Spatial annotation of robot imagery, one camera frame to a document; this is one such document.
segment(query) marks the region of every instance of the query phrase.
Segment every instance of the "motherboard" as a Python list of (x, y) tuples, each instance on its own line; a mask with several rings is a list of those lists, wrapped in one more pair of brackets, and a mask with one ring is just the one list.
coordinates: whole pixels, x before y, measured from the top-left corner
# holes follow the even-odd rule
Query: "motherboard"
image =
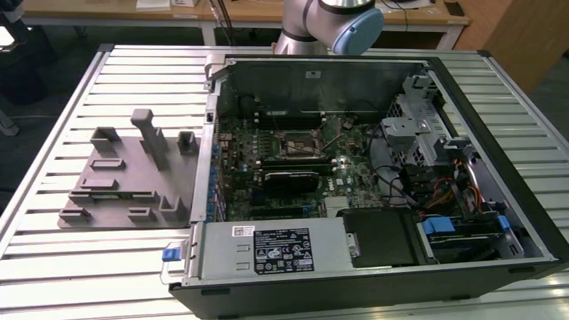
[(332, 217), (347, 207), (382, 207), (368, 160), (375, 128), (347, 113), (220, 118), (226, 220)]

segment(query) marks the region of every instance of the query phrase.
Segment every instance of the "gray carpet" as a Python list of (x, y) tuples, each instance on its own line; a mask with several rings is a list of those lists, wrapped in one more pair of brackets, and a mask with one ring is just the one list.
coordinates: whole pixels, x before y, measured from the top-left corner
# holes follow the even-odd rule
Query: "gray carpet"
[[(50, 96), (41, 102), (17, 107), (0, 95), (0, 106), (11, 117), (42, 115), (49, 117), (18, 118), (21, 127), (17, 137), (0, 135), (0, 212), (11, 190), (17, 189), (39, 149), (50, 134), (58, 116), (66, 107), (87, 66), (102, 43), (138, 45), (203, 45), (198, 28), (135, 28), (90, 27), (89, 36), (78, 38), (73, 27), (46, 27), (59, 61), (39, 68), (50, 89)], [(236, 36), (238, 45), (271, 45), (279, 38), (279, 30), (243, 29)], [(224, 38), (218, 34), (220, 45)], [(569, 137), (569, 59), (562, 59), (532, 99), (551, 118), (554, 124)]]

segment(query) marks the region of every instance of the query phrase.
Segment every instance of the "wooden desk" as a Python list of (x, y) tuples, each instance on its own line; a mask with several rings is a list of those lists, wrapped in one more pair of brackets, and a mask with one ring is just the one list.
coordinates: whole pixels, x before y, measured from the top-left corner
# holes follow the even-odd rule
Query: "wooden desk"
[[(282, 28), (283, 4), (276, 0), (226, 0), (235, 27)], [(216, 45), (215, 28), (219, 27), (210, 9), (210, 1), (196, 7), (172, 6), (171, 11), (138, 12), (136, 0), (26, 0), (25, 22), (35, 25), (199, 27), (206, 45)], [(386, 14), (386, 31), (420, 31), (443, 33), (439, 49), (452, 49), (468, 17), (448, 13), (443, 0), (419, 10), (408, 10), (408, 23), (403, 11)]]
[(136, 0), (25, 0), (25, 10), (29, 25), (113, 27), (202, 27), (204, 12), (211, 12), (207, 0), (156, 12), (138, 12)]
[[(226, 0), (226, 6), (235, 27), (282, 28), (283, 0)], [(468, 17), (458, 17), (450, 14), (443, 0), (438, 0), (436, 4), (430, 7), (408, 10), (407, 14), (408, 19), (406, 19), (403, 11), (386, 13), (384, 31), (444, 33), (438, 49), (451, 50), (464, 26), (471, 24)], [(204, 20), (215, 22), (211, 11), (206, 11)], [(206, 23), (204, 27), (218, 26)]]
[(26, 18), (172, 20), (202, 19), (207, 0), (196, 7), (172, 6), (170, 11), (138, 12), (136, 0), (25, 0)]

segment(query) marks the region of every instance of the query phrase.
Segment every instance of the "slotted aluminum surface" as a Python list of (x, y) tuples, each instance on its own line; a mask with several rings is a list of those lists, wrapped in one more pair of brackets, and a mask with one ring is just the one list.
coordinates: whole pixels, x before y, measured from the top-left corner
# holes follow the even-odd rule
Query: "slotted aluminum surface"
[[(121, 46), (99, 53), (63, 118), (0, 220), (0, 313), (5, 319), (195, 319), (162, 284), (162, 248), (187, 230), (81, 231), (58, 228), (58, 211), (91, 154), (101, 126), (139, 135), (136, 107), (152, 108), (167, 136), (200, 134), (211, 53), (268, 48)], [(439, 56), (569, 238), (569, 156), (543, 114), (476, 52), (374, 50), (368, 55)], [(458, 117), (451, 119), (462, 131)], [(183, 264), (171, 270), (180, 272)], [(569, 273), (515, 283), (479, 299), (396, 305), (264, 319), (567, 319)]]

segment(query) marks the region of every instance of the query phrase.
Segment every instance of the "power supply label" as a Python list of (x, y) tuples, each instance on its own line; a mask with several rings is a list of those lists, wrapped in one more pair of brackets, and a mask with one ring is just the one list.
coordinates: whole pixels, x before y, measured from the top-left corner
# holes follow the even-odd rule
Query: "power supply label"
[(259, 275), (315, 271), (308, 228), (255, 231), (254, 241)]

